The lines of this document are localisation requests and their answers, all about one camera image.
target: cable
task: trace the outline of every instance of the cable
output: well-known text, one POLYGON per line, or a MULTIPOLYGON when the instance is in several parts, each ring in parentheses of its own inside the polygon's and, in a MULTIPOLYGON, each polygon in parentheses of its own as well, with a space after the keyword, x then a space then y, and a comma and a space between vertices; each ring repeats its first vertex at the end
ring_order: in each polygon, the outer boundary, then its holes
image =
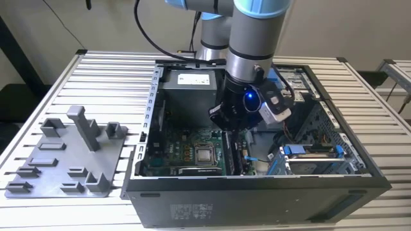
POLYGON ((398 111, 399 114, 403 112, 403 110, 404 110, 404 108, 406 108, 406 105, 407 105, 407 103, 403 103, 403 105, 400 106, 400 109, 399 109, 399 111, 398 111))
POLYGON ((287 139, 290 140, 290 142, 291 142, 291 143, 295 143, 295 142, 294 142, 294 139, 291 138, 291 135, 290 135, 290 132, 288 132, 288 128, 287 128, 286 122, 283 122, 283 130, 284 130, 284 135, 286 135, 287 139))
POLYGON ((83 49, 85 50, 85 47, 84 47, 83 43, 80 42, 80 40, 77 39, 77 37, 72 34, 72 32, 69 31, 69 29, 68 29, 68 28, 67 28, 67 26, 64 25, 64 23, 63 23, 63 21, 61 21, 61 19, 60 19, 59 15, 57 15, 57 13, 53 11, 53 9, 52 9, 52 7, 49 6, 49 4, 47 3, 47 1, 45 1, 45 0, 43 0, 43 2, 44 2, 44 3, 45 3, 45 5, 48 6, 48 8, 49 8, 51 12, 53 13, 53 15, 56 15, 56 17, 57 17, 57 19, 59 19, 59 21, 60 21, 60 23, 61 23, 61 25, 63 25, 64 29, 69 32, 69 34, 71 34, 71 35, 72 35, 72 37, 77 40, 77 42, 79 42, 80 46, 81 46, 81 47, 83 47, 83 49))
POLYGON ((283 83, 286 84, 286 89, 290 91, 291 99, 292 99, 292 101, 294 101, 294 99, 295 99, 295 93, 294 93, 292 87, 290 86, 290 83, 287 82, 287 80, 286 80, 284 77, 282 76, 282 74, 280 74, 280 72, 278 71, 278 68, 276 68, 276 66, 275 66, 274 63, 271 63, 271 68, 274 69, 275 74, 278 75, 278 77, 280 78, 280 80, 283 81, 283 83))
POLYGON ((201 12, 196 11, 193 16, 193 22, 192 22, 192 31, 191 31, 191 41, 189 41, 189 48, 188 50, 193 52, 193 36, 197 29, 199 20, 201 17, 201 12))
POLYGON ((258 159, 258 160, 264 163, 271 163, 271 161, 267 161, 267 160, 262 160, 262 159, 258 159))
POLYGON ((391 94, 392 94, 392 91, 394 91, 395 87, 396 87, 396 83, 394 84, 394 87, 392 87, 391 92, 390 92, 390 94, 388 94, 388 96, 387 96, 386 102, 388 102, 388 99, 390 99, 390 96, 391 96, 391 94))
POLYGON ((180 59, 180 60, 184 60, 184 61, 188 61, 188 62, 195 62, 195 63, 200 63, 200 64, 225 64, 225 59, 216 59, 216 60, 209 60, 209 61, 205 61, 205 60, 201 60, 201 59, 191 59, 191 58, 185 58, 183 56, 179 56, 179 55, 175 55, 175 54, 171 54, 169 52, 167 52, 165 50, 163 50, 157 45, 156 43, 151 40, 151 38, 148 37, 144 29, 143 29, 143 26, 141 26, 141 23, 140 23, 140 20, 139 20, 139 16, 137 16, 137 7, 139 7, 139 3, 140 3, 140 0, 136 0, 136 3, 135 3, 135 8, 133 8, 133 13, 135 13, 135 20, 136 20, 136 24, 137 24, 137 27, 140 29, 140 32, 144 36, 144 38, 147 39, 147 41, 149 42, 149 44, 163 53, 165 54, 167 56, 175 58, 175 59, 180 59))

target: black cable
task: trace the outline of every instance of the black cable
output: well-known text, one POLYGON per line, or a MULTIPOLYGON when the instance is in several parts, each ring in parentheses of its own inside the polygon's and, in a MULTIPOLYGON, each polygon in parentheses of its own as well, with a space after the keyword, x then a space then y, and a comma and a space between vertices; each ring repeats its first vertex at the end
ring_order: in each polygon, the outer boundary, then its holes
POLYGON ((407 105, 407 103, 403 103, 403 105, 400 106, 400 109, 399 109, 399 111, 398 111, 399 114, 403 112, 403 110, 404 110, 404 108, 406 108, 406 105, 407 105))
POLYGON ((391 94, 392 94, 392 91, 394 91, 395 87, 396 87, 396 83, 394 84, 394 87, 392 87, 392 89, 391 89, 391 92, 390 92, 390 94, 388 94, 388 96, 387 96, 387 99, 386 99, 387 102, 388 102, 388 99, 390 99, 390 96, 391 96, 391 94))
POLYGON ((189 40, 189 48, 188 50, 193 52, 193 36, 197 29, 199 20, 201 17, 201 12, 196 12, 193 16, 193 22, 192 22, 192 30, 191 30, 191 40, 189 40))
POLYGON ((280 72, 278 71, 278 68, 275 66, 274 63, 271 63, 271 68, 274 69, 274 72, 276 73, 278 77, 280 78, 280 80, 283 81, 283 83, 286 84, 286 89, 290 91, 290 94, 291 94, 291 99, 294 101, 295 99, 295 93, 294 93, 294 89, 292 87, 290 86, 290 83, 287 82, 287 80, 284 79, 284 77, 282 76, 280 72))
POLYGON ((81 47, 83 47, 83 49, 85 50, 85 47, 84 47, 83 43, 80 42, 80 40, 77 39, 77 37, 72 34, 72 32, 69 31, 69 29, 68 29, 68 28, 67 28, 67 26, 64 25, 64 23, 63 23, 63 21, 61 21, 61 19, 60 19, 59 15, 57 15, 57 13, 53 11, 53 9, 52 9, 52 7, 49 6, 49 4, 47 3, 47 1, 45 1, 45 0, 43 0, 43 2, 44 2, 44 3, 45 3, 45 5, 48 6, 48 8, 49 8, 51 12, 53 13, 53 15, 56 15, 56 17, 57 17, 57 19, 59 19, 59 21, 60 21, 60 23, 61 23, 61 25, 63 25, 64 29, 69 32, 69 34, 71 34, 71 35, 72 35, 72 37, 77 40, 77 42, 79 42, 80 46, 81 46, 81 47))
POLYGON ((209 61, 205 61, 205 60, 201 60, 201 59, 191 59, 191 58, 185 58, 183 56, 179 56, 179 55, 175 55, 175 54, 171 54, 169 52, 167 52, 165 50, 163 50, 156 44, 155 42, 151 40, 151 38, 148 37, 144 29, 143 29, 143 26, 140 24, 140 20, 139 20, 139 16, 137 16, 137 7, 139 7, 139 3, 140 3, 140 0, 136 0, 136 3, 135 3, 135 20, 136 20, 136 24, 137 24, 137 27, 140 29, 140 32, 144 36, 144 38, 147 39, 147 41, 149 42, 149 44, 163 53, 165 54, 167 56, 175 58, 175 59, 180 59, 180 60, 184 60, 184 61, 188 61, 188 62, 193 62, 193 63, 200 63, 200 64, 225 64, 225 59, 215 59, 215 60, 209 60, 209 61))
POLYGON ((267 161, 267 160, 260 160, 258 159, 260 162, 264 162, 264 163, 270 163, 271 161, 267 161))

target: white wall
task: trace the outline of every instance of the white wall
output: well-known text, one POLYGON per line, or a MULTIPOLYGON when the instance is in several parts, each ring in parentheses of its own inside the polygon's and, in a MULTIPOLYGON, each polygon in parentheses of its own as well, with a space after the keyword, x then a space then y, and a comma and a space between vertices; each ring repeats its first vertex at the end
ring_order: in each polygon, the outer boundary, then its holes
MULTIPOLYGON (((47 1, 87 49, 155 51, 135 24, 133 0, 93 0, 91 11, 84 0, 47 1)), ((411 60, 410 9, 410 0, 295 0, 278 54, 343 56, 362 70, 375 70, 383 58, 411 60)), ((143 0, 139 13, 164 49, 188 48, 193 12, 164 0, 143 0)), ((52 83, 80 45, 41 0, 0 0, 0 14, 40 77, 52 83)))
MULTIPOLYGON (((137 30, 133 0, 93 0, 91 11, 84 0, 47 2, 88 50, 156 51, 137 30)), ((143 0, 139 14, 147 33, 164 49, 188 49, 193 12, 175 9, 164 0, 143 0)), ((40 77, 52 83, 81 48, 77 41, 41 0, 0 0, 0 15, 40 77)))
POLYGON ((410 0, 295 0, 279 55, 346 57, 358 70, 411 59, 410 0))

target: motherboard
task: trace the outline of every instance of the motherboard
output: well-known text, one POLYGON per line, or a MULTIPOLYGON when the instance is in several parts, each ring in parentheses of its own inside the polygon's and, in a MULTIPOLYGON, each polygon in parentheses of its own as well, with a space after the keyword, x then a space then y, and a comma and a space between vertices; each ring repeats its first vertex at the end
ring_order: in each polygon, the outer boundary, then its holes
POLYGON ((147 175, 177 176, 205 167, 216 175, 225 175, 221 131, 169 129, 164 153, 149 156, 147 175))

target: metal table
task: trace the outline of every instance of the metal table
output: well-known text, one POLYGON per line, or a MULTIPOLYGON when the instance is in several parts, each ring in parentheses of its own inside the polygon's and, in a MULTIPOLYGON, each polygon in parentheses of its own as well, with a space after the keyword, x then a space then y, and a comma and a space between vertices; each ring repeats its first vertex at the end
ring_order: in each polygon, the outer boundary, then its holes
POLYGON ((398 85, 411 94, 411 61, 384 59, 378 71, 384 71, 398 85))
MULTIPOLYGON (((153 53, 88 51, 71 60, 51 91, 0 156, 0 228, 19 230, 143 230, 120 187, 129 152, 139 140, 155 59, 153 53), (69 123, 71 105, 85 107, 97 123, 119 121, 129 129, 112 192, 107 198, 7 199, 4 187, 15 177, 40 137, 47 117, 69 123)), ((335 58, 275 57, 278 64, 307 64, 392 184, 392 189, 334 225, 195 228, 193 230, 411 230, 411 128, 360 78, 335 58)))

